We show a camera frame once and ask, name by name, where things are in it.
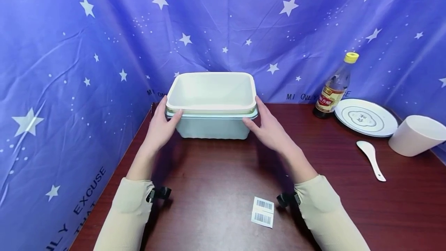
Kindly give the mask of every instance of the barcode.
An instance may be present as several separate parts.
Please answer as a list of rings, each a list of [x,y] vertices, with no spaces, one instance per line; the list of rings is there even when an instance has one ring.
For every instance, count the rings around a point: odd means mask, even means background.
[[[262,214],[260,214],[260,213],[256,213],[256,212],[255,212],[255,213],[254,213],[254,219],[257,220],[257,221],[259,221],[259,222],[268,224],[268,225],[271,224],[271,217],[270,217],[270,216],[267,216],[267,215],[262,215]]]
[[[257,206],[272,210],[273,205],[270,203],[267,203],[266,201],[257,200]]]

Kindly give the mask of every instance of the container rim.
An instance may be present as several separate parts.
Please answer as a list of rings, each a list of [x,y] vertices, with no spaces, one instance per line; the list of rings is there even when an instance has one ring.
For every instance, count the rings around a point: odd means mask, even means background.
[[[165,115],[168,119],[171,119],[175,113],[169,110],[165,110]],[[242,119],[249,118],[255,119],[259,115],[257,107],[250,113],[183,113],[182,119]]]

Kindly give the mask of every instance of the white ceramic spoon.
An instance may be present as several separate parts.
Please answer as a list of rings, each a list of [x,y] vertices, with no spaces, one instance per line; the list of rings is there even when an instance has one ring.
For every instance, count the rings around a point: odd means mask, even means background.
[[[373,147],[373,145],[365,141],[357,141],[356,145],[364,152],[367,158],[369,158],[370,164],[372,164],[372,168],[373,171],[375,172],[376,178],[378,178],[379,181],[383,182],[386,181],[384,175],[379,170],[378,163],[376,163],[375,148]]]

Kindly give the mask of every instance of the person's left hand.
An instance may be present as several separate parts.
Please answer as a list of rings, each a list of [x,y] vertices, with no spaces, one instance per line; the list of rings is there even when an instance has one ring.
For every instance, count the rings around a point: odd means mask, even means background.
[[[147,131],[146,139],[143,144],[156,152],[164,146],[175,131],[176,125],[183,115],[183,111],[179,110],[177,113],[167,121],[165,118],[167,96],[164,96],[153,114],[152,121],[150,121],[149,130]]]

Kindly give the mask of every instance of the bottle label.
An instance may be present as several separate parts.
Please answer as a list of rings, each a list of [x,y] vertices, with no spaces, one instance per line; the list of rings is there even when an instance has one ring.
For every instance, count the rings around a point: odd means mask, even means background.
[[[332,113],[344,96],[344,92],[345,90],[334,90],[325,86],[316,103],[316,109],[324,113]]]

